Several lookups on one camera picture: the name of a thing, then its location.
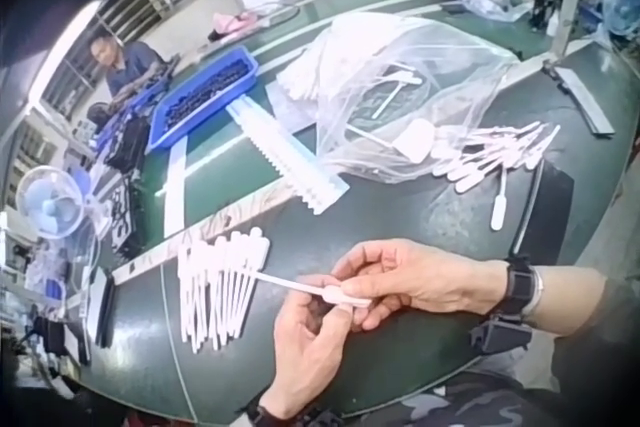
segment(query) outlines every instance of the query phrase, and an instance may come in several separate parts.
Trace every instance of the sleeve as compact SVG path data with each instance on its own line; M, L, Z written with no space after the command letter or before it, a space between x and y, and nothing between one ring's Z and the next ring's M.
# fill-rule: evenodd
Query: sleeve
M146 72L154 62L162 62L160 55L144 42L131 42L127 46L130 58L134 59L139 70Z
M111 72L107 72L107 87L109 87L109 93L111 94L111 97L115 97L116 94L120 92L120 89L124 86L122 85L122 82L120 80L118 80L111 74Z
M640 299L631 285L607 281L587 325L556 339L551 371L577 422L629 407L640 375Z

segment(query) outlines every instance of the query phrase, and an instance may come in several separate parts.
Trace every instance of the left hand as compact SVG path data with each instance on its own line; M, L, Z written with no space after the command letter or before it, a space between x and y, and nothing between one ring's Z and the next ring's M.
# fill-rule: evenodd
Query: left hand
M309 285L339 285L330 276L302 279ZM336 305L320 318L320 300L303 292L290 292L275 322L276 376L260 405L271 415L291 419L322 393L342 361L351 328L353 308Z

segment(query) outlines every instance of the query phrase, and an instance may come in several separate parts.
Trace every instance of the wrist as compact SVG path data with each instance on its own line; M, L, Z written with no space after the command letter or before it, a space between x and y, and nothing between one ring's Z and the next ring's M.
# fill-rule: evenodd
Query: wrist
M281 420L292 419L304 408L304 406L293 405L291 398L273 384L262 394L258 405Z
M467 312L486 315L507 291L509 264L502 260L478 262L467 278L465 308Z

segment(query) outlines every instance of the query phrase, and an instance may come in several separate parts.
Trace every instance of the right hand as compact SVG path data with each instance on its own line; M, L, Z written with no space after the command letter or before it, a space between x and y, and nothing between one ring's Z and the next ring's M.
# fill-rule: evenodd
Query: right hand
M375 329L402 307L486 314L504 296L506 263L480 262L405 239L362 242L332 275L345 294L377 299L356 309L354 328Z

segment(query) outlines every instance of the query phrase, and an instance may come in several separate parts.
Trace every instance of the comb teeth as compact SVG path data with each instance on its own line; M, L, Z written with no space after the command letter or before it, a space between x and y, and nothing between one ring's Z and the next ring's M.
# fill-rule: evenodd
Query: comb teeth
M249 97L238 98L227 106L227 111L314 215L320 215L349 189L344 180L321 166L298 139Z

